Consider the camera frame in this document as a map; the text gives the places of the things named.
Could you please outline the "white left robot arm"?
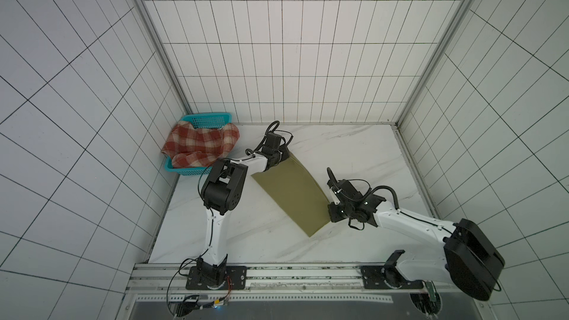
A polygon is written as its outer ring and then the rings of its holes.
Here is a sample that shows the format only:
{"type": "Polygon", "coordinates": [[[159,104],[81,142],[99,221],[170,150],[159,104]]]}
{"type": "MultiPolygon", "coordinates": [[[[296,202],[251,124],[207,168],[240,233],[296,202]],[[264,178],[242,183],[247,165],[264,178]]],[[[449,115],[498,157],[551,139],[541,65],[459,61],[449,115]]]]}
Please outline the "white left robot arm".
{"type": "Polygon", "coordinates": [[[199,189],[206,208],[207,231],[203,252],[182,261],[178,275],[194,263],[198,273],[223,281],[228,262],[228,228],[231,213],[238,206],[247,177],[277,166],[290,158],[289,144],[293,134],[286,130],[267,130],[254,149],[247,149],[241,158],[222,158],[210,167],[207,179],[199,189]]]}

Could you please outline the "olive green skirt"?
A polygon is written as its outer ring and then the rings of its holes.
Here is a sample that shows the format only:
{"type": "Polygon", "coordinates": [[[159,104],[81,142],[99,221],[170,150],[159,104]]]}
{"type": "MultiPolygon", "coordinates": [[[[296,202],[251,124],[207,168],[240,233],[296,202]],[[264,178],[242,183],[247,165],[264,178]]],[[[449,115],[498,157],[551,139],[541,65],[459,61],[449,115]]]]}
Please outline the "olive green skirt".
{"type": "Polygon", "coordinates": [[[295,155],[252,178],[308,237],[330,222],[325,192],[295,155]]]}

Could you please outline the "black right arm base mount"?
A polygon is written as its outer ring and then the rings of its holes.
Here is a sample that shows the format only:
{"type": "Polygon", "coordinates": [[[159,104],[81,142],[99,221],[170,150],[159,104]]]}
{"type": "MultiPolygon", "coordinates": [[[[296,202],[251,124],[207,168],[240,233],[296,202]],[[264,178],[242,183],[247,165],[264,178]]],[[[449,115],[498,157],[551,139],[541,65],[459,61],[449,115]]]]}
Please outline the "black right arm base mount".
{"type": "Polygon", "coordinates": [[[397,262],[404,253],[404,250],[395,250],[383,265],[361,266],[364,289],[422,290],[423,281],[409,281],[397,270],[397,262]]]}

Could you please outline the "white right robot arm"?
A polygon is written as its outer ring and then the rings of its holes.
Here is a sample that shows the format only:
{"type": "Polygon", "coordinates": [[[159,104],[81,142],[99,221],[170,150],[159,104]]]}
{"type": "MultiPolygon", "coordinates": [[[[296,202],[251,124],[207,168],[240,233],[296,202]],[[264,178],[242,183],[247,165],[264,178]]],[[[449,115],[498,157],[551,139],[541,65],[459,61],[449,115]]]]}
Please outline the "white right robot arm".
{"type": "Polygon", "coordinates": [[[328,212],[333,223],[345,220],[357,231],[370,225],[416,242],[414,247],[394,250],[380,266],[362,267],[365,287],[398,290],[437,281],[452,284],[483,302],[502,291],[499,276],[505,259],[475,222],[423,216],[400,207],[397,192],[387,185],[361,193],[350,179],[337,179],[331,169],[327,175],[333,196],[328,212]]]}

